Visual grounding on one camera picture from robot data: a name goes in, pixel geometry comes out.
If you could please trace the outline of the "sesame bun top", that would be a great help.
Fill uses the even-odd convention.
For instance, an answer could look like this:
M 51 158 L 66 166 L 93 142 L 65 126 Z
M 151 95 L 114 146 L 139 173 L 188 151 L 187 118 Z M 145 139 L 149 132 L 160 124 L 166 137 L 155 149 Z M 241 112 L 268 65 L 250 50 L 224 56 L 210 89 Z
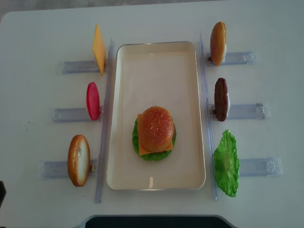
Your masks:
M 138 120 L 139 142 L 151 152 L 162 152 L 171 143 L 174 122 L 169 111 L 160 106 L 146 109 Z

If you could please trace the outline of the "cheese slice in burger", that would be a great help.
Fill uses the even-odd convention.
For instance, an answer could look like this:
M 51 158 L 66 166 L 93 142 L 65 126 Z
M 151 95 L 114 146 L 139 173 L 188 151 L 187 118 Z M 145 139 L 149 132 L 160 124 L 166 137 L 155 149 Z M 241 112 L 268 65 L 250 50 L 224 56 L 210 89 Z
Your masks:
M 140 120 L 142 114 L 137 115 L 137 120 Z M 171 151 L 173 149 L 173 140 L 171 141 L 170 145 L 162 152 Z M 151 152 L 144 148 L 144 146 L 139 142 L 139 155 L 146 155 L 146 154 L 152 154 L 152 153 L 161 153 L 161 152 Z

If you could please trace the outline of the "lettuce leaf in burger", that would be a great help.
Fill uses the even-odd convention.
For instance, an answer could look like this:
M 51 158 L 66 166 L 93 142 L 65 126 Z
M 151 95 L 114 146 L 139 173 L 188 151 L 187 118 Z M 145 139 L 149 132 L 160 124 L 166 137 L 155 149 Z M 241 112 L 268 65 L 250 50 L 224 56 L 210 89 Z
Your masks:
M 175 144 L 176 134 L 177 134 L 176 128 L 174 125 L 173 146 Z M 138 136 L 138 120 L 137 119 L 135 120 L 135 125 L 133 128 L 132 143 L 133 143 L 133 148 L 134 148 L 135 152 L 139 155 L 139 136 Z M 143 158 L 146 161 L 161 161 L 161 160 L 165 159 L 166 157 L 168 157 L 170 155 L 171 151 L 146 154 L 146 155 L 142 155 L 142 156 L 139 155 L 139 157 Z

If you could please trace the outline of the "tomato slice on rack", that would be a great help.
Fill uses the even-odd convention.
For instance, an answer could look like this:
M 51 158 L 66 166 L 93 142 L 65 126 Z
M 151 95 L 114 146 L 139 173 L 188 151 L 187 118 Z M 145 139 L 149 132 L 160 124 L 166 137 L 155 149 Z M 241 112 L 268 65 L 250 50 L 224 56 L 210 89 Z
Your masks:
M 95 82 L 88 84 L 86 92 L 86 106 L 92 120 L 97 120 L 100 116 L 99 92 Z

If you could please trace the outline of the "meat patty on rack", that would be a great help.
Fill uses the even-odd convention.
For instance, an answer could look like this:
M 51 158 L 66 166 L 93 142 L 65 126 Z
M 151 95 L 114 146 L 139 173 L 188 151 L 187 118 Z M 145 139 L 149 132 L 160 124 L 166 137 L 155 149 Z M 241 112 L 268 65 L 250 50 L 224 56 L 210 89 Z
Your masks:
M 224 78 L 219 78 L 215 84 L 215 115 L 218 121 L 225 121 L 228 115 L 228 87 Z

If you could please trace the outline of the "cheese slice on rack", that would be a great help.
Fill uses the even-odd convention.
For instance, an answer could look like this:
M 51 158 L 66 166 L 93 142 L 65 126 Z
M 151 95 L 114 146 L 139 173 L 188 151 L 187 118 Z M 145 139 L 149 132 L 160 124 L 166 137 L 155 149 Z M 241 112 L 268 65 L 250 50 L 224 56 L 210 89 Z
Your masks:
M 95 60 L 100 71 L 101 75 L 104 75 L 105 70 L 105 45 L 103 42 L 102 34 L 99 28 L 99 25 L 96 24 L 95 33 L 94 33 L 94 40 L 93 40 L 93 47 L 92 47 Z

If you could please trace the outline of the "lettuce leaf on rack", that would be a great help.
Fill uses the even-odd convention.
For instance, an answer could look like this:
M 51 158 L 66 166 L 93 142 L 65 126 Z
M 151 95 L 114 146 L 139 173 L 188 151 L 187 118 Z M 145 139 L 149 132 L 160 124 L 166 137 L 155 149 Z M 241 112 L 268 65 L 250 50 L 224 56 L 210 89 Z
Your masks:
M 234 135 L 225 130 L 213 154 L 215 181 L 228 196 L 235 197 L 238 190 L 240 160 Z

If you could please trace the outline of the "cream rectangular tray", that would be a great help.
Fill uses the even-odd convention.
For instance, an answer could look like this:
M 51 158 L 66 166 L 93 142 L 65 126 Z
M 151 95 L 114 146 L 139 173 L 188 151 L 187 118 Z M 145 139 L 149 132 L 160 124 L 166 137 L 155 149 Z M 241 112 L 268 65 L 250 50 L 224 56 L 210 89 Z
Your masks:
M 146 161 L 134 150 L 138 114 L 166 108 L 177 137 L 171 153 Z M 107 161 L 113 190 L 199 189 L 206 179 L 196 50 L 191 42 L 123 45 L 117 51 Z

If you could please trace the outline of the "bun bottom on rack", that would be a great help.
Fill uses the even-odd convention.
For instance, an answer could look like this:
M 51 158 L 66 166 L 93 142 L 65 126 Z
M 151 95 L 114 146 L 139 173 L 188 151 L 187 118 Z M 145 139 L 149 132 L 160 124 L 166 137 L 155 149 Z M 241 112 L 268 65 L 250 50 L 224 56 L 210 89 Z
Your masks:
M 90 148 L 87 139 L 75 135 L 68 151 L 67 171 L 70 180 L 76 187 L 83 187 L 90 170 Z

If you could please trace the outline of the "bun on rack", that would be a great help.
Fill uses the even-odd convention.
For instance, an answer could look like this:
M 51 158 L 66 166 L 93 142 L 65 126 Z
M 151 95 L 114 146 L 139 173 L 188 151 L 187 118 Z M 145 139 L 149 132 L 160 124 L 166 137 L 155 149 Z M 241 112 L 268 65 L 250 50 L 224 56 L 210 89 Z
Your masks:
M 83 187 L 90 170 L 90 148 L 87 139 L 75 135 L 68 151 L 67 171 L 70 180 L 76 187 Z
M 214 65 L 221 65 L 226 56 L 226 52 L 226 25 L 220 21 L 213 27 L 210 36 L 210 55 Z

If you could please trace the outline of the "left clear acrylic rack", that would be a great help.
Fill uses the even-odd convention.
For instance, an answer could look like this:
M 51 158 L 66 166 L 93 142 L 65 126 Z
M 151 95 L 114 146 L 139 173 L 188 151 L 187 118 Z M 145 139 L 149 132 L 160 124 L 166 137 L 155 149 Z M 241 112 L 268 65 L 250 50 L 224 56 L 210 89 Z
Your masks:
M 105 179 L 105 157 L 108 151 L 110 140 L 110 127 L 113 112 L 114 96 L 114 41 L 111 39 L 108 56 L 105 59 L 105 74 L 107 76 L 106 91 L 104 104 L 99 106 L 98 122 L 102 121 L 101 147 L 98 159 L 91 160 L 89 176 L 97 175 L 95 189 L 95 201 L 101 202 L 103 196 L 104 179 Z M 94 60 L 86 61 L 63 61 L 60 63 L 62 74 L 76 73 L 95 73 L 99 69 Z M 52 122 L 60 123 L 77 123 L 92 122 L 87 108 L 55 108 L 50 112 Z M 38 175 L 42 179 L 46 178 L 67 178 L 68 166 L 66 161 L 43 161 L 39 164 Z

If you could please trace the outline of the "clear acrylic rack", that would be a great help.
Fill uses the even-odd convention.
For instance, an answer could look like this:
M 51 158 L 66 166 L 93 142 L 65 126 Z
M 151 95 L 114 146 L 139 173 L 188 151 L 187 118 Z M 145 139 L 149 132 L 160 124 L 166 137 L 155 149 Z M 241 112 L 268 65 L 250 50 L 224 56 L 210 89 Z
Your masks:
M 207 130 L 207 152 L 210 154 L 210 174 L 213 187 L 214 200 L 218 200 L 220 188 L 216 183 L 216 171 L 214 168 L 214 145 L 212 138 L 212 122 L 216 121 L 215 105 L 210 102 L 211 95 L 208 93 L 206 67 L 214 66 L 210 53 L 205 50 L 202 37 L 199 38 L 199 57 L 202 78 L 202 88 L 205 96 L 204 110 Z M 253 65 L 255 55 L 251 51 L 227 53 L 223 65 Z M 228 113 L 228 120 L 264 120 L 271 117 L 267 103 L 232 104 Z M 279 156 L 240 159 L 238 163 L 239 177 L 274 177 L 283 175 L 283 167 Z
M 107 76 L 106 91 L 104 104 L 99 106 L 98 122 L 102 121 L 101 147 L 98 159 L 91 160 L 89 176 L 97 175 L 95 189 L 95 201 L 101 202 L 103 196 L 104 179 L 105 179 L 105 157 L 108 151 L 110 140 L 110 127 L 113 112 L 114 96 L 114 41 L 111 39 L 108 56 L 105 59 L 105 74 Z M 63 61 L 60 63 L 62 74 L 76 73 L 95 73 L 99 69 L 94 60 L 86 61 Z M 92 122 L 87 108 L 55 108 L 50 112 L 52 122 L 60 123 L 77 123 Z M 38 175 L 42 179 L 46 178 L 67 178 L 68 166 L 66 161 L 43 161 L 39 164 Z

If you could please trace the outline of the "black device at table edge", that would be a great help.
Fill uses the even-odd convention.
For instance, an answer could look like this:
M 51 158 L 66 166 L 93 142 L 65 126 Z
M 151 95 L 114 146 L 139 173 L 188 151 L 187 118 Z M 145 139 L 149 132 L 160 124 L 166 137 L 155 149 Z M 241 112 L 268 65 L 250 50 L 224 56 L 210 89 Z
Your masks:
M 89 219 L 86 228 L 231 228 L 218 217 L 205 216 L 102 216 Z

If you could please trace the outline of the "right clear acrylic rack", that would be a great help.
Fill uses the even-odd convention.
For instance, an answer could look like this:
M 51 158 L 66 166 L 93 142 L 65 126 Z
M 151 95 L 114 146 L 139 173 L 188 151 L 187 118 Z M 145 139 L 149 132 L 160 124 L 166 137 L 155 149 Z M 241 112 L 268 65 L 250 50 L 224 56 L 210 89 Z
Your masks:
M 207 130 L 207 152 L 210 154 L 210 174 L 213 187 L 214 200 L 218 200 L 220 188 L 216 183 L 216 171 L 214 168 L 214 145 L 212 138 L 212 122 L 216 121 L 215 105 L 210 102 L 211 95 L 208 93 L 206 67 L 214 66 L 210 53 L 205 50 L 202 37 L 199 38 L 199 57 L 202 78 L 202 88 L 205 96 L 204 110 Z M 251 51 L 227 53 L 223 65 L 253 65 L 255 55 Z M 264 120 L 271 117 L 267 103 L 232 104 L 228 113 L 228 120 Z M 283 175 L 283 167 L 279 156 L 240 159 L 238 163 L 239 177 L 274 177 Z

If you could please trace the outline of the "dark object at left edge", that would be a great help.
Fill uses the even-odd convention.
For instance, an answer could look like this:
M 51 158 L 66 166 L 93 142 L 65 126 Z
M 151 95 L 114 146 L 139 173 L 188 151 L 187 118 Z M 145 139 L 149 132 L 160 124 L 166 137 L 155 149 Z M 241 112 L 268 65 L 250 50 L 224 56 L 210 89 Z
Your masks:
M 0 181 L 0 207 L 2 206 L 2 203 L 5 199 L 6 193 L 7 191 L 5 189 L 3 181 Z

